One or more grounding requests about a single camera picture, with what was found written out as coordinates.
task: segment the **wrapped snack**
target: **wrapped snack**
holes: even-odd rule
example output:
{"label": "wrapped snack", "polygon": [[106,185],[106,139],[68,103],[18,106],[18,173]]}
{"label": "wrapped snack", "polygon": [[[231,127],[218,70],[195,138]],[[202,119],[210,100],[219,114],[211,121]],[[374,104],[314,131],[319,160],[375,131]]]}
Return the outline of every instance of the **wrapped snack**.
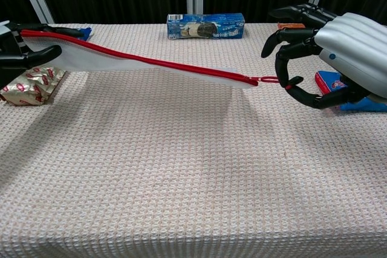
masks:
{"label": "wrapped snack", "polygon": [[277,24],[278,29],[281,30],[283,28],[305,28],[303,24]]}
{"label": "wrapped snack", "polygon": [[[84,34],[80,39],[87,40],[91,34],[91,28],[79,30]],[[0,99],[18,106],[44,104],[66,73],[54,66],[55,61],[52,61],[45,66],[27,70],[0,89]]]}

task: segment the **blue box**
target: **blue box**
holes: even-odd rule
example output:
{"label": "blue box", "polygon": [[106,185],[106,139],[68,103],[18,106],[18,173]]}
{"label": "blue box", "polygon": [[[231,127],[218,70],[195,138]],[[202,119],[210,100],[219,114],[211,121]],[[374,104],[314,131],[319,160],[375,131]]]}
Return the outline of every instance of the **blue box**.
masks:
{"label": "blue box", "polygon": [[[324,95],[346,87],[340,81],[340,74],[336,72],[318,71],[315,75],[315,80]],[[376,103],[369,98],[363,98],[358,103],[342,104],[340,109],[343,111],[387,112],[387,104]]]}
{"label": "blue box", "polygon": [[240,39],[243,37],[244,23],[242,13],[168,15],[168,39],[189,37]]}

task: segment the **table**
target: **table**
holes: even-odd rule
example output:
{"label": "table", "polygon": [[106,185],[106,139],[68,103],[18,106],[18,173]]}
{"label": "table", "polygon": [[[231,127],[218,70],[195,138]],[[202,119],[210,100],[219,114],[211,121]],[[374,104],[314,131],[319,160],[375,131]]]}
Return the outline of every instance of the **table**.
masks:
{"label": "table", "polygon": [[[274,54],[259,56],[275,24],[246,24],[240,40],[91,26],[90,41],[115,50],[275,73]],[[316,93],[320,69],[317,57],[290,63]],[[302,106],[278,84],[69,73],[45,106],[0,105],[0,254],[385,257],[386,124]]]}

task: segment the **robotic hand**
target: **robotic hand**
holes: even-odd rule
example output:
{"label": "robotic hand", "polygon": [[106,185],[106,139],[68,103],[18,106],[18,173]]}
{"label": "robotic hand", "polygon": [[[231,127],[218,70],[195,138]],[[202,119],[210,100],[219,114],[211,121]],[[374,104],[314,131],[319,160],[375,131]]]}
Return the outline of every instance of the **robotic hand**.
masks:
{"label": "robotic hand", "polygon": [[34,52],[29,49],[20,36],[21,30],[49,31],[82,37],[83,33],[72,28],[50,27],[47,24],[16,24],[0,23],[0,88],[7,86],[12,80],[28,69],[43,65],[62,53],[58,45]]}
{"label": "robotic hand", "polygon": [[[356,103],[364,97],[387,103],[386,27],[353,13],[337,16],[312,4],[279,8],[270,15],[306,26],[278,30],[267,39],[261,53],[261,57],[267,57],[281,42],[289,43],[277,52],[275,69],[281,86],[293,98],[317,109]],[[340,72],[347,87],[321,97],[297,86],[302,77],[289,80],[288,61],[310,55],[319,55]]]}

